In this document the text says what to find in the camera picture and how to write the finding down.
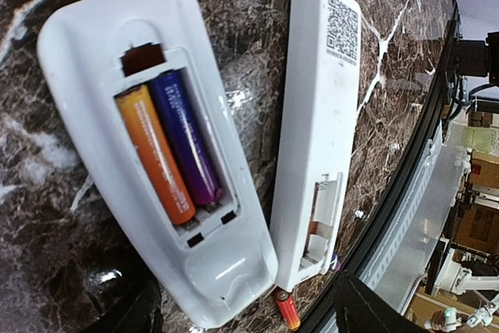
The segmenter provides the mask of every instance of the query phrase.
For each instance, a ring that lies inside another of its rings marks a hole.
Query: purple battery
[[[180,73],[163,73],[147,87],[191,199],[198,206],[213,204],[221,198],[223,191],[203,144]]]

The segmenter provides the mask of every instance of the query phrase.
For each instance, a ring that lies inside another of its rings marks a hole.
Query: red battery
[[[292,331],[297,330],[299,328],[300,321],[295,301],[293,300],[291,294],[285,290],[277,288],[274,293],[274,300],[278,304],[281,315],[284,318],[288,328]]]

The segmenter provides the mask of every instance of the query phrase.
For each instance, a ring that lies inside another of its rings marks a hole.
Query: black cable
[[[454,103],[456,103],[459,107],[468,107],[470,104],[472,104],[472,101],[460,101],[456,97],[452,99]]]
[[[445,82],[449,82],[448,80],[448,77],[447,77],[447,72],[444,72],[445,74]],[[458,93],[458,83],[455,82],[454,83],[454,87],[452,87],[452,93],[451,93],[451,103],[449,104],[449,109],[448,109],[448,112],[447,112],[447,115],[445,116],[445,119],[442,121],[442,125],[443,127],[445,127],[449,121],[451,121],[450,117],[451,117],[451,114],[452,114],[452,109],[454,108],[454,98],[455,98],[455,95]]]
[[[463,89],[463,85],[462,85],[462,77],[458,77],[458,80],[455,83],[454,88],[452,89],[452,94],[451,94],[452,101],[451,101],[451,105],[449,105],[449,110],[448,110],[447,116],[442,121],[442,128],[445,128],[445,126],[450,121],[452,121],[453,119],[455,119],[456,117],[458,117],[459,113],[461,113],[462,106],[460,105],[459,102],[456,101],[456,94],[457,94],[458,89],[459,89],[459,97],[458,97],[458,99],[462,100],[462,98],[464,97],[464,89]],[[452,108],[454,107],[454,103],[456,103],[456,102],[458,103],[458,107],[454,111],[452,111]]]
[[[493,85],[492,83],[485,83],[484,85],[477,86],[469,91],[468,97],[472,97],[474,94],[478,93],[479,91],[490,89],[491,87],[496,87],[496,85]]]

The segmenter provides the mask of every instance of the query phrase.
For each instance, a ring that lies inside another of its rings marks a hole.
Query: brown marble surface
[[[143,263],[81,164],[37,64],[36,38],[77,0],[0,0],[0,332],[74,332]],[[265,214],[274,185],[289,0],[199,0]],[[450,0],[356,0],[363,11],[359,119],[338,252],[370,217],[412,132]],[[329,276],[296,288],[303,313]],[[164,331],[196,330],[166,292]],[[220,332],[286,331],[271,298]]]

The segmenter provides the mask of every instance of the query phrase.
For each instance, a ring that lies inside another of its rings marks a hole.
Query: battery compartment
[[[300,260],[299,272],[306,275],[309,267],[315,267],[327,261],[327,251],[333,239],[331,218],[333,210],[338,205],[338,187],[335,181],[321,181],[314,184],[312,212],[310,215],[309,230],[306,237],[303,256]]]
[[[230,225],[236,221],[242,213],[241,205],[238,202],[237,194],[235,194],[233,181],[228,174],[227,161],[221,149],[222,140],[219,139],[218,135],[212,129],[210,110],[218,108],[209,108],[204,100],[203,91],[209,90],[209,87],[202,87],[200,85],[199,74],[202,73],[198,74],[196,72],[190,63],[187,52],[183,48],[174,48],[166,51],[160,49],[161,46],[159,44],[145,44],[144,46],[127,51],[121,57],[121,62],[124,65],[123,75],[125,79],[119,85],[119,89],[114,93],[114,96],[118,97],[133,87],[147,84],[149,80],[167,71],[175,70],[182,77],[182,83],[193,110],[201,140],[206,147],[214,168],[214,173],[218,178],[218,183],[223,189],[223,196],[213,206],[196,207],[195,218],[184,225],[173,225],[159,200],[156,200],[155,209],[161,212],[161,217],[164,219],[165,224],[174,228],[179,242],[184,247],[194,248],[202,243],[211,233],[223,230],[226,225]],[[158,51],[162,51],[163,59],[158,54]],[[126,59],[131,54],[133,54],[134,62],[139,62],[133,68],[126,66]],[[133,157],[137,159],[136,164],[140,165],[147,176],[138,154],[134,154]],[[147,183],[147,188],[156,193],[148,178]]]

